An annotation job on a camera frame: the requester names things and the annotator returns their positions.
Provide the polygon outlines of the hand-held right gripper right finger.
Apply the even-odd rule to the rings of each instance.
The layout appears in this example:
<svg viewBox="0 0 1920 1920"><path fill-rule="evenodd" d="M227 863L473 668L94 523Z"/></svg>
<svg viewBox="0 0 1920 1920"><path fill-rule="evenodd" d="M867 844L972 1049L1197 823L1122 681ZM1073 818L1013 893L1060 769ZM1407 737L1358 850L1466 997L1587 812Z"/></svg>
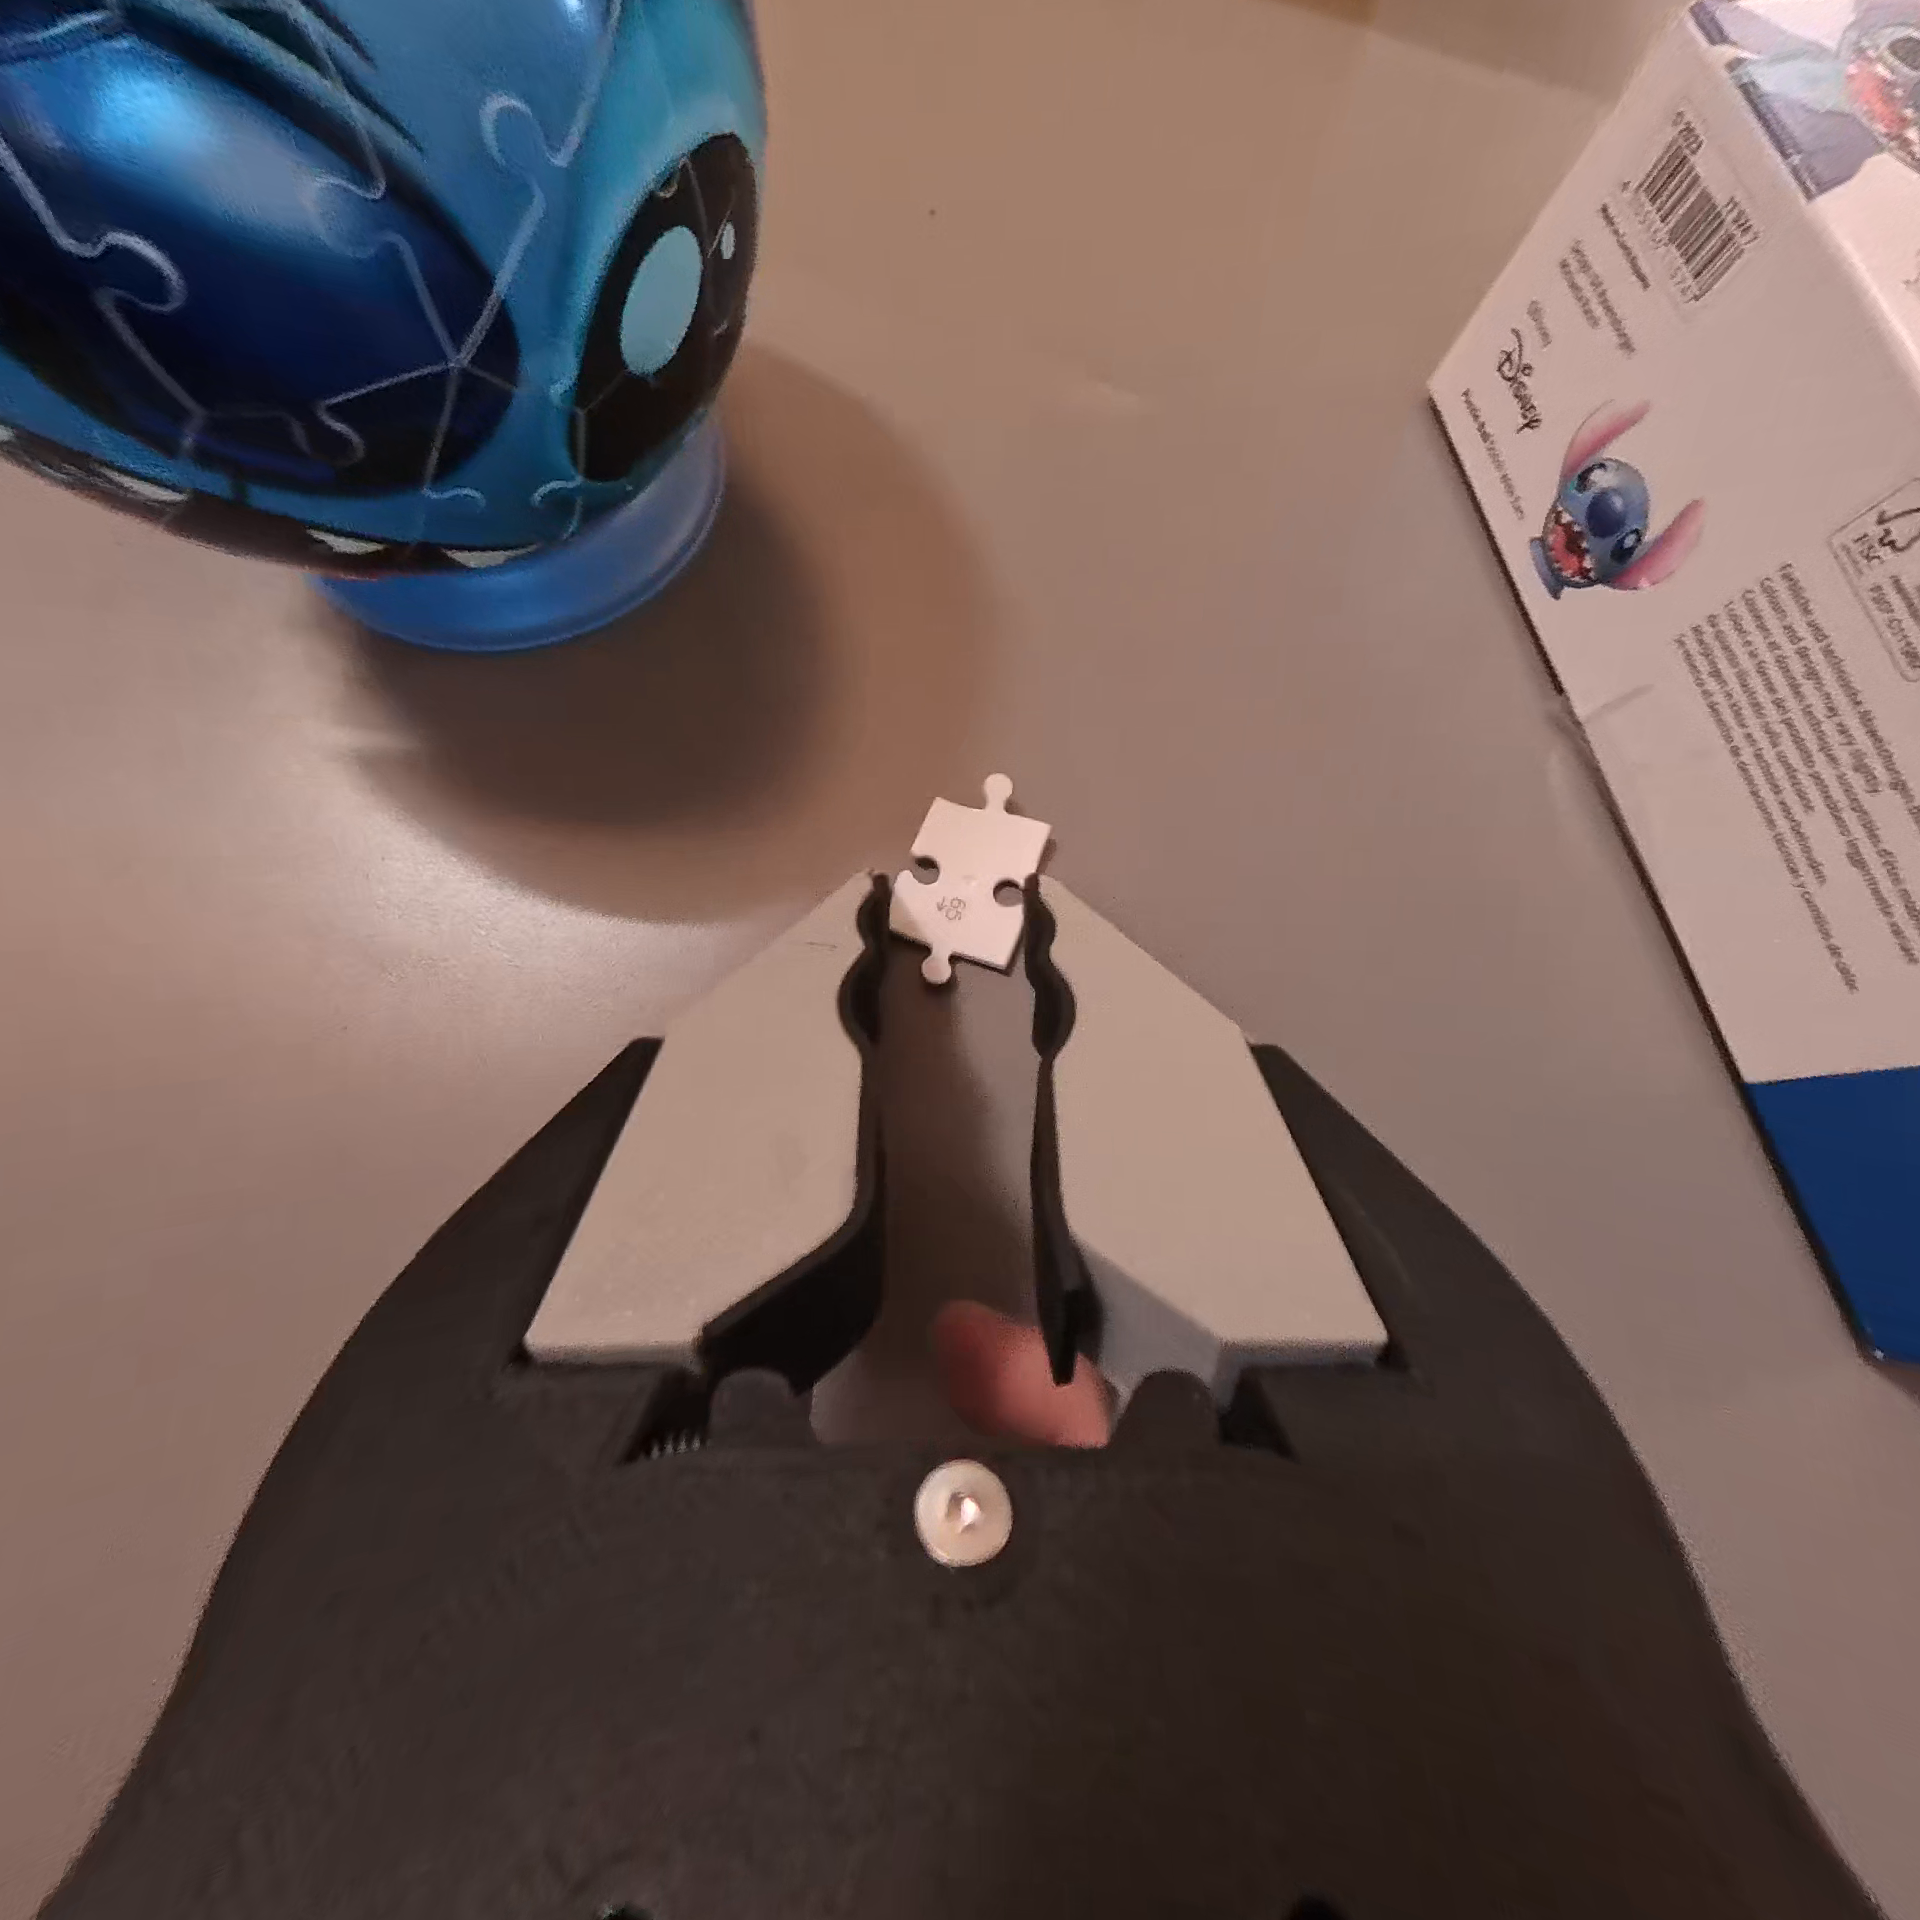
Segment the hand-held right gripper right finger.
<svg viewBox="0 0 1920 1920"><path fill-rule="evenodd" d="M1379 1360L1388 1330L1247 1036L1053 877L1025 884L1031 1235L1053 1382Z"/></svg>

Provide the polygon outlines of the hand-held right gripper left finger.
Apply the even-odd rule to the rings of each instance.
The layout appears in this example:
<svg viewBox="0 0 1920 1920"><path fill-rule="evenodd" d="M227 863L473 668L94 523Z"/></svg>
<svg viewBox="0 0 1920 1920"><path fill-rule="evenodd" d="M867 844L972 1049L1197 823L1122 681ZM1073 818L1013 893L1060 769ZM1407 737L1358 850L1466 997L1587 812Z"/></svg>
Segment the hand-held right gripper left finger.
<svg viewBox="0 0 1920 1920"><path fill-rule="evenodd" d="M814 1390L882 1299L887 884L852 876L669 1022L525 1330L535 1360Z"/></svg>

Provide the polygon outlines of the puzzle piece with white back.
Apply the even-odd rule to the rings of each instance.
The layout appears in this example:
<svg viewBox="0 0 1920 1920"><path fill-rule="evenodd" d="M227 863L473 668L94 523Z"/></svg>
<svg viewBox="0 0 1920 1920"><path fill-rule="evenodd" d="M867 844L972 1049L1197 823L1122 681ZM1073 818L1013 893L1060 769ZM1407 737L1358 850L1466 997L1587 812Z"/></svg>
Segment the puzzle piece with white back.
<svg viewBox="0 0 1920 1920"><path fill-rule="evenodd" d="M892 934L925 951L926 986L947 990L959 963L1013 968L1048 841L1050 826L1015 811L1006 774L982 780L978 804L931 804L892 884Z"/></svg>

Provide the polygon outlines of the blue plastic ball stand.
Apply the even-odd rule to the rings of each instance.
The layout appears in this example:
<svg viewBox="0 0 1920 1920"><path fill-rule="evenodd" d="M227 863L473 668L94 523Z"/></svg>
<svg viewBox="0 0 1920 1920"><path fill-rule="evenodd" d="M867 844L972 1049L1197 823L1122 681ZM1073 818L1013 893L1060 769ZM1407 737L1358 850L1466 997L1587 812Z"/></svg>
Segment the blue plastic ball stand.
<svg viewBox="0 0 1920 1920"><path fill-rule="evenodd" d="M511 656L587 638L650 604L707 546L724 503L724 426L695 425L625 507L530 558L399 573L314 578L328 611L375 638L457 656Z"/></svg>

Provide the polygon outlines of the blue puzzle ball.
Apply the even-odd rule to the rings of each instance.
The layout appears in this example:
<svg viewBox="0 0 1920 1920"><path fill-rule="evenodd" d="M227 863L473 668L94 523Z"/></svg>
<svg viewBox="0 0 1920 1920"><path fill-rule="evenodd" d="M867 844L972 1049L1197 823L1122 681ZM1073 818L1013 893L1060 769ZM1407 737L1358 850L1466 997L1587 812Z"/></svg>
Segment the blue puzzle ball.
<svg viewBox="0 0 1920 1920"><path fill-rule="evenodd" d="M4 461L349 582L550 552L736 357L750 2L4 2Z"/></svg>

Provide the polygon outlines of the cartoon printed puzzle box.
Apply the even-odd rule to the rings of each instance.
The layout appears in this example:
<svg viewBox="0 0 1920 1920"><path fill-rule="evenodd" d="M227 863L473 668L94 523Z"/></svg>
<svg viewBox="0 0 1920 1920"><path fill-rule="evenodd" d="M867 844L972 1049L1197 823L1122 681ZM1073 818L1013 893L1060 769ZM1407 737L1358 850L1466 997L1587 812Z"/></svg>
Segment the cartoon printed puzzle box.
<svg viewBox="0 0 1920 1920"><path fill-rule="evenodd" d="M1429 378L1862 1344L1916 1366L1916 2L1691 2Z"/></svg>

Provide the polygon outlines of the person's right hand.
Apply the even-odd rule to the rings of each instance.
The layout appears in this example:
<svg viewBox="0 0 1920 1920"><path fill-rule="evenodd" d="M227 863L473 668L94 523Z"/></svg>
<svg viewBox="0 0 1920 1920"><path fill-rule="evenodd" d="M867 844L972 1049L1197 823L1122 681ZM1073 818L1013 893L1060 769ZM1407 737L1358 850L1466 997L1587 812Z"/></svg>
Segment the person's right hand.
<svg viewBox="0 0 1920 1920"><path fill-rule="evenodd" d="M1104 1377L1087 1360L1071 1377L1053 1377L1036 1325L957 1299L933 1316L931 1343L947 1405L972 1434L1048 1448L1109 1443L1112 1405Z"/></svg>

